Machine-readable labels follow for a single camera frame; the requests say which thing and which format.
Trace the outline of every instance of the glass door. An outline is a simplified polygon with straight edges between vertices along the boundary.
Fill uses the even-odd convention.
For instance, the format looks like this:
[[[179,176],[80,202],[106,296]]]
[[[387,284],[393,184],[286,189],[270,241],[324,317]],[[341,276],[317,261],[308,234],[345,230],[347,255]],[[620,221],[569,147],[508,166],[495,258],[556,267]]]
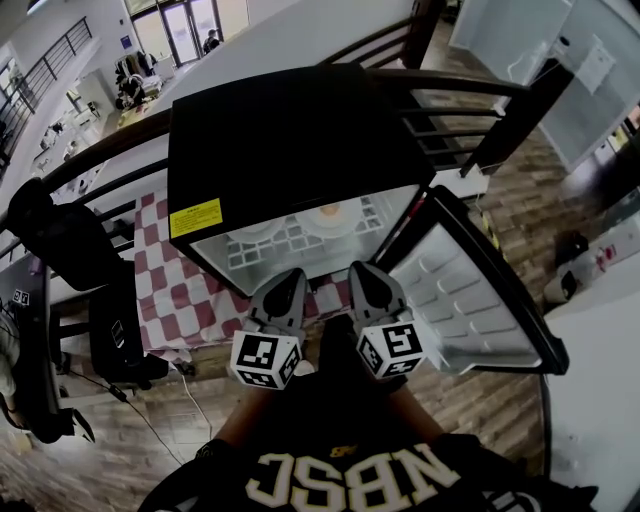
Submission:
[[[175,48],[176,64],[186,64],[198,59],[199,52],[194,41],[191,25],[184,4],[177,4],[162,9],[169,35]]]
[[[191,12],[198,35],[200,48],[209,37],[209,30],[216,31],[216,37],[221,41],[220,29],[216,23],[211,0],[191,0]]]
[[[158,11],[135,19],[133,24],[145,53],[152,54],[158,60],[171,56],[171,47]]]

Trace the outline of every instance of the table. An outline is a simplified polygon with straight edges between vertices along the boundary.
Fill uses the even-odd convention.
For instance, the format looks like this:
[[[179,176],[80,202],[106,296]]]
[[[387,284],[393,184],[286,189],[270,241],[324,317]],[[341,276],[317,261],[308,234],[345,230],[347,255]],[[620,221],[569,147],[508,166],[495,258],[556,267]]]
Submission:
[[[191,361],[189,350],[229,343],[242,328],[249,301],[171,245],[166,189],[137,200],[134,261],[146,352],[168,361]],[[305,326],[349,309],[347,271],[326,276],[307,296]]]

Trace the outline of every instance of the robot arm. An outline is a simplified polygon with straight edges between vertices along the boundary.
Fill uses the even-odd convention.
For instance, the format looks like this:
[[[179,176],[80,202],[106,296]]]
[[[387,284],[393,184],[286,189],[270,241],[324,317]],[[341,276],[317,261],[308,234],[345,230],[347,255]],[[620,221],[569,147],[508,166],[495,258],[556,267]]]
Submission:
[[[234,336],[231,367],[248,385],[284,389],[302,360],[307,278],[297,268],[277,275],[251,299],[243,330]],[[378,379],[414,370],[426,354],[402,287],[368,263],[349,269],[356,349]]]

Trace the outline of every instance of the white cable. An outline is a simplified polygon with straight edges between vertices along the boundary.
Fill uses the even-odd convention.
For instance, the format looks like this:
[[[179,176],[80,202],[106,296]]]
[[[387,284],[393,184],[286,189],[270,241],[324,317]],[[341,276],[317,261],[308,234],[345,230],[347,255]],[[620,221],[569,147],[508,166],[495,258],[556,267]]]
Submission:
[[[189,395],[189,398],[191,398],[191,401],[193,402],[193,404],[198,408],[198,411],[202,415],[202,419],[204,419],[204,421],[207,422],[207,425],[209,425],[209,441],[210,441],[211,437],[213,436],[213,425],[207,419],[207,417],[204,415],[204,412],[202,412],[202,409],[200,408],[200,405],[198,405],[198,402],[196,401],[196,399],[193,398],[193,395],[191,394],[191,391],[189,391],[189,386],[187,385],[187,379],[185,379],[184,374],[178,370],[178,368],[176,367],[175,364],[173,364],[172,362],[169,362],[169,364],[171,366],[173,366],[176,369],[176,371],[178,371],[178,373],[182,376],[182,382],[184,383],[184,390],[187,392],[187,395]]]

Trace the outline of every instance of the black chair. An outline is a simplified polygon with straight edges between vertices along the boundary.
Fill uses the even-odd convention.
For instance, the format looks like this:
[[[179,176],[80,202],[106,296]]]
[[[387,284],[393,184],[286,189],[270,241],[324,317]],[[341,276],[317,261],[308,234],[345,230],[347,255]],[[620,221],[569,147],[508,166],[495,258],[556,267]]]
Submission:
[[[50,329],[57,365],[61,363],[56,360],[59,339],[88,330],[94,371],[108,382],[134,382],[148,389],[150,380],[167,375],[167,362],[145,357],[142,350],[134,264],[118,255],[89,208],[75,203],[54,205],[42,181],[35,178],[11,199],[7,226],[71,287],[78,291],[98,288],[89,294],[86,328],[53,325]]]

